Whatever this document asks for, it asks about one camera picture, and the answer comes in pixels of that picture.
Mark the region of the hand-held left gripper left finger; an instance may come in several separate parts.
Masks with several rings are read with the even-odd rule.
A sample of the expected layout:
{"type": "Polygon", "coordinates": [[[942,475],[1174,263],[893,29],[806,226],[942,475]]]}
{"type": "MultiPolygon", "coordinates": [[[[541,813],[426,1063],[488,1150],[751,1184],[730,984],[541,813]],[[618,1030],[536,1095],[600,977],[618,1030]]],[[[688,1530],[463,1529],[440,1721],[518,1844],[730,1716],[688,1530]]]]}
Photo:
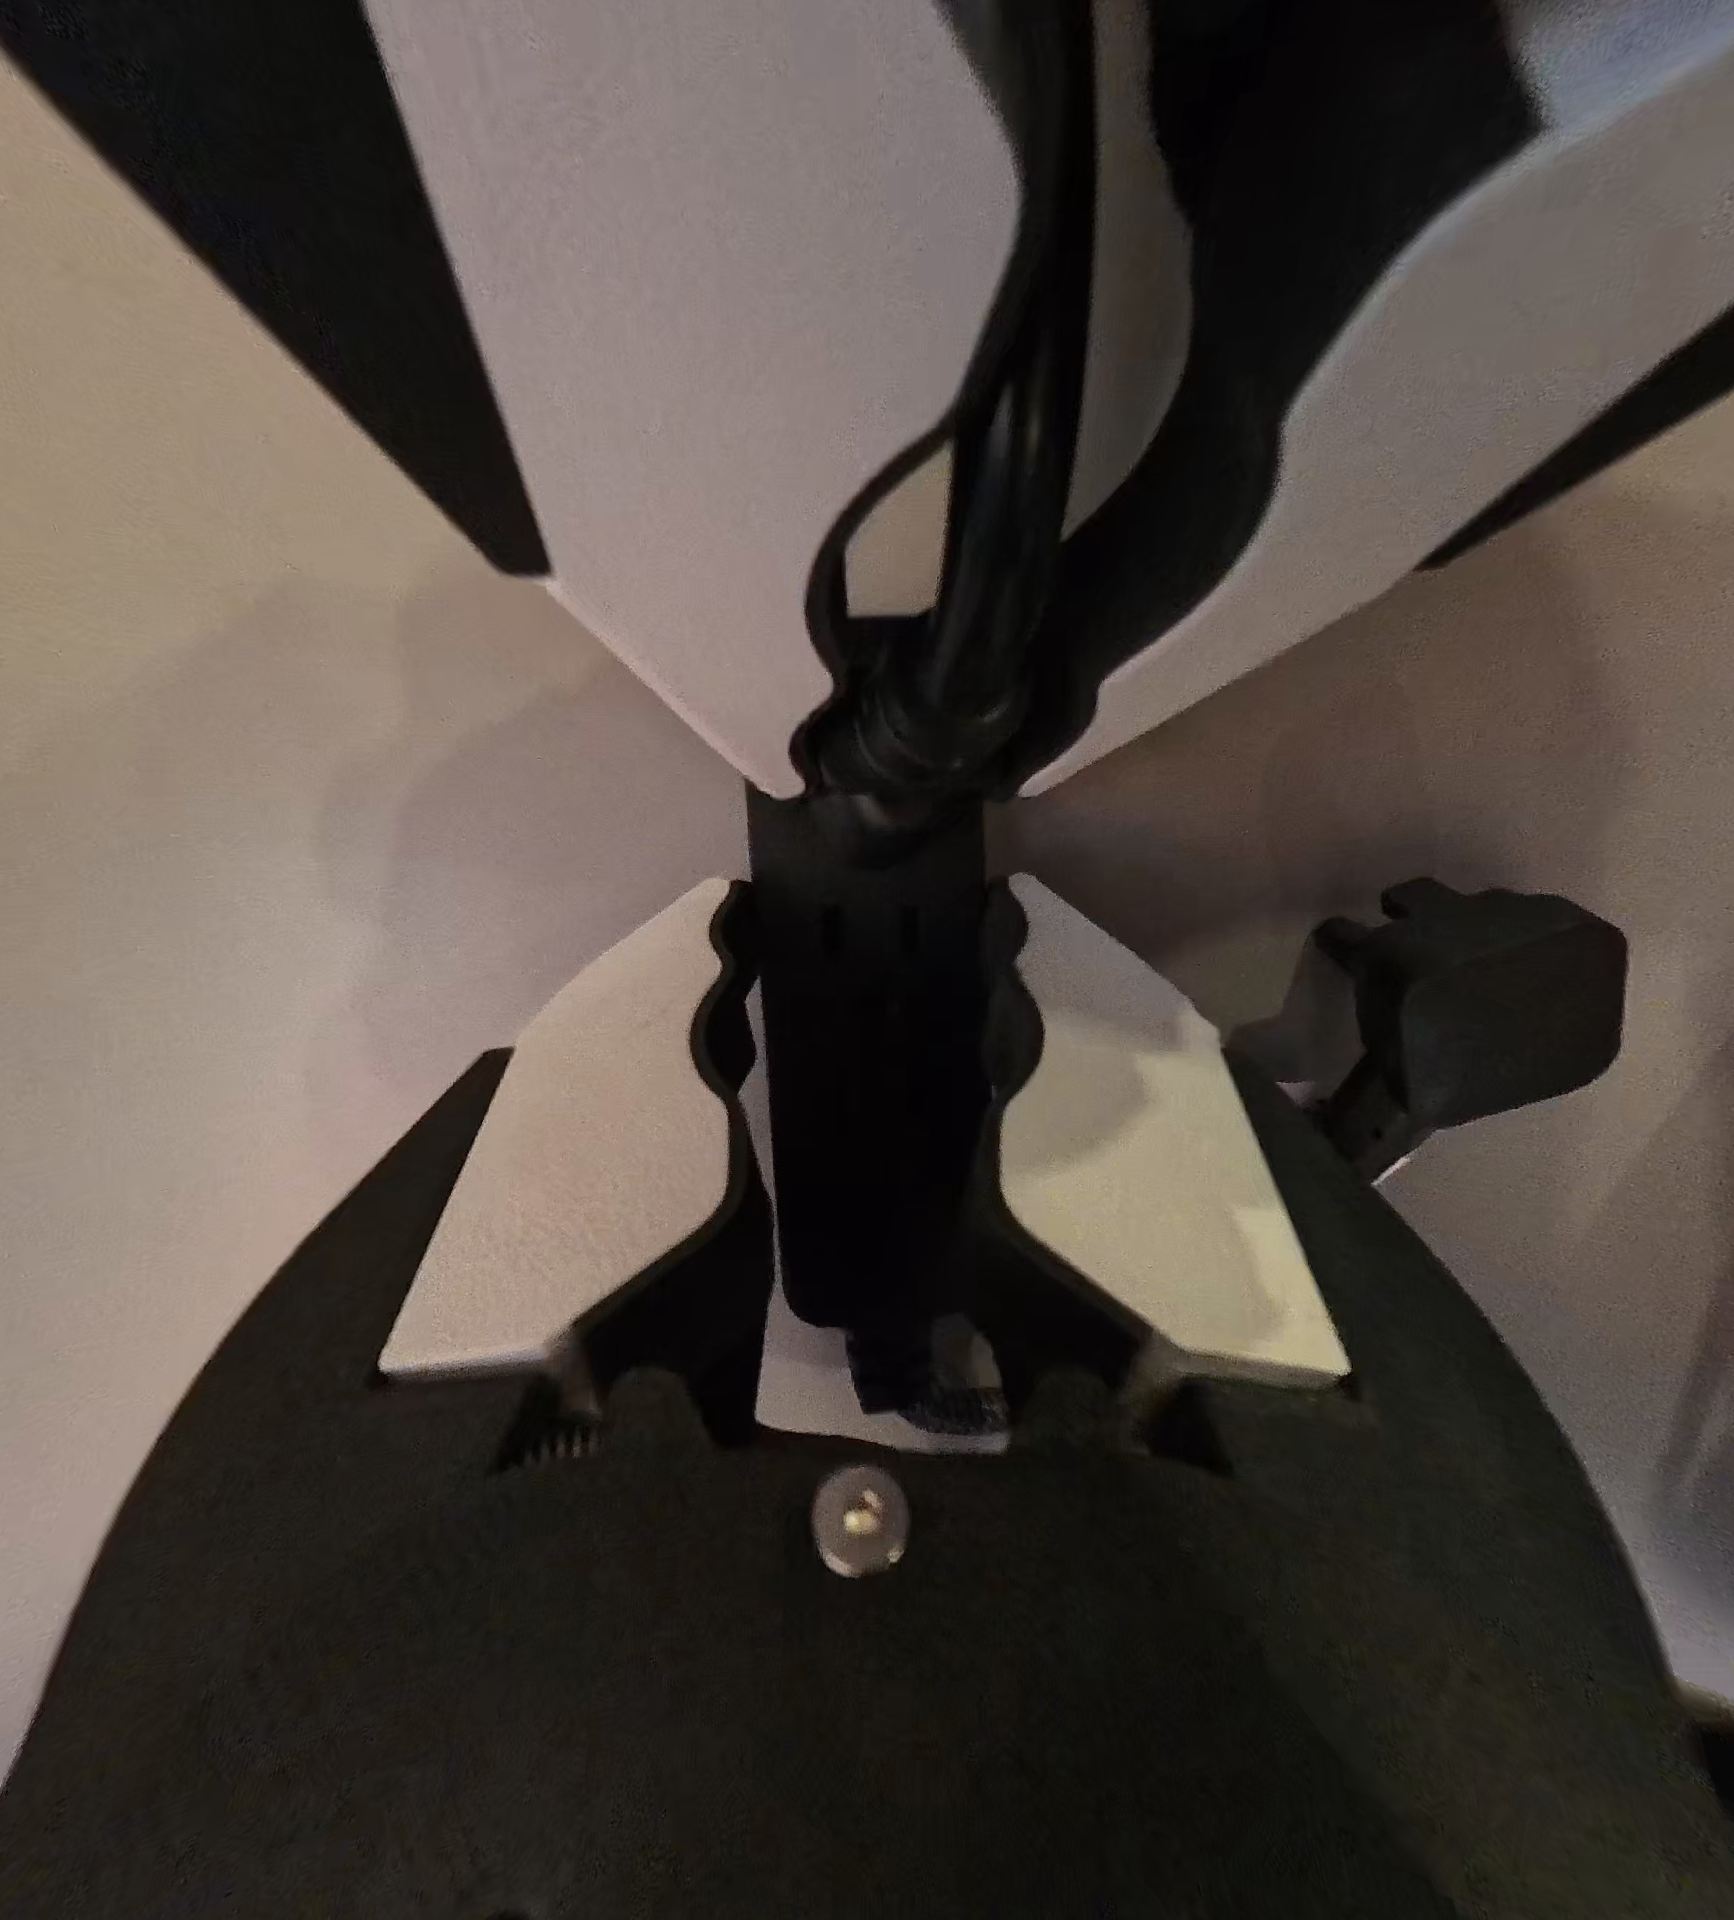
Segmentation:
{"type": "Polygon", "coordinates": [[[751,891],[711,877],[518,1034],[384,1341],[394,1380],[756,1370],[773,1217],[752,1069],[751,891]]]}

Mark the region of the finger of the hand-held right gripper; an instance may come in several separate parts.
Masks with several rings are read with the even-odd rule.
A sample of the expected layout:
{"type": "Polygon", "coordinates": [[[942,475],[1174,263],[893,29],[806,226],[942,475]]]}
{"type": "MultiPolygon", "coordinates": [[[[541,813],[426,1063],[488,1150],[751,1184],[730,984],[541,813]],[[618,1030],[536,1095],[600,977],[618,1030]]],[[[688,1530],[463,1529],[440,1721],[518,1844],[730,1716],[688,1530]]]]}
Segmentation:
{"type": "Polygon", "coordinates": [[[801,789],[816,550],[948,413],[1018,215],[926,1],[367,4],[547,591],[801,789]]]}
{"type": "Polygon", "coordinates": [[[1734,15],[1510,15],[1505,38],[1531,135],[1357,296],[1263,521],[1025,794],[1379,598],[1734,305],[1734,15]]]}

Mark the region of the black braided cord plug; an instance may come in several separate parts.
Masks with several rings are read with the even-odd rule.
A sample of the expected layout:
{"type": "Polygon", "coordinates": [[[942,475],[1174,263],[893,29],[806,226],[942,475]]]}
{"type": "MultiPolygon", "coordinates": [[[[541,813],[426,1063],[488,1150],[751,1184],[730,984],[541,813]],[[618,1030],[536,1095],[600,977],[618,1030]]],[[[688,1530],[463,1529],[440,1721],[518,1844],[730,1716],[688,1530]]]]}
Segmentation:
{"type": "Polygon", "coordinates": [[[1568,1095],[1623,1048],[1628,935],[1564,895],[1389,887],[1307,936],[1285,1003],[1228,1048],[1369,1184],[1430,1137],[1568,1095]]]}

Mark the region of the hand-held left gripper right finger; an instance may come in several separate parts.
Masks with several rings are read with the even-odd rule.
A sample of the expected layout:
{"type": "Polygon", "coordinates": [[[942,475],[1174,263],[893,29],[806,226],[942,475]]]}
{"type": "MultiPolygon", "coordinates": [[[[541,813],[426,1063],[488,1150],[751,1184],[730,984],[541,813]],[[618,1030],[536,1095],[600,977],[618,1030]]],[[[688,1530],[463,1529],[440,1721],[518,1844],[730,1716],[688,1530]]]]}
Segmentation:
{"type": "Polygon", "coordinates": [[[1006,1393],[1347,1379],[1215,1023],[1030,877],[992,884],[979,965],[976,1330],[1006,1393]]]}

